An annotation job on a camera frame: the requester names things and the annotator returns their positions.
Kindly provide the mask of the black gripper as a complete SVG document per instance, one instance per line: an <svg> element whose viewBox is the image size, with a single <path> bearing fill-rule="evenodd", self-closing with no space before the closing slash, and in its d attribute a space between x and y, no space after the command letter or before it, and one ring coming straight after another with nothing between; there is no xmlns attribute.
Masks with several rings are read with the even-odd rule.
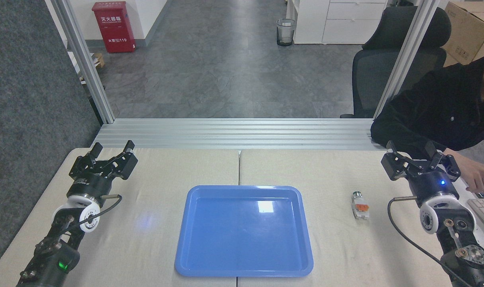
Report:
<svg viewBox="0 0 484 287"><path fill-rule="evenodd" d="M131 175L138 159L132 153L135 145L129 140L124 150L109 160L97 161L103 146L96 142L94 147L85 155L78 156L69 172L71 178L75 178L69 189L71 195L88 195L93 198L108 195L113 178L127 179Z"/></svg>
<svg viewBox="0 0 484 287"><path fill-rule="evenodd" d="M381 165L391 181L406 177L409 167L415 167L412 159L398 153L393 141L386 145L387 152L384 154ZM453 155L445 155L437 151L432 141L425 145L428 154L427 163L421 167L421 173L409 175L409 187L413 196L416 197L416 204L421 206L430 198L440 195L452 195L459 199L459 194L451 180L457 180L461 176L461 171Z"/></svg>

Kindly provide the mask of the person's hand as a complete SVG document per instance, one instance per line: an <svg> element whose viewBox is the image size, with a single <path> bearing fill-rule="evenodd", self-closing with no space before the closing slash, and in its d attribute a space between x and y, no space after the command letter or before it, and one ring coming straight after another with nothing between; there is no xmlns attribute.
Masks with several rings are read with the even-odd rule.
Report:
<svg viewBox="0 0 484 287"><path fill-rule="evenodd" d="M445 154L452 155L461 171L461 178L466 182L466 190L475 194L484 194L484 165L466 156L445 149Z"/></svg>

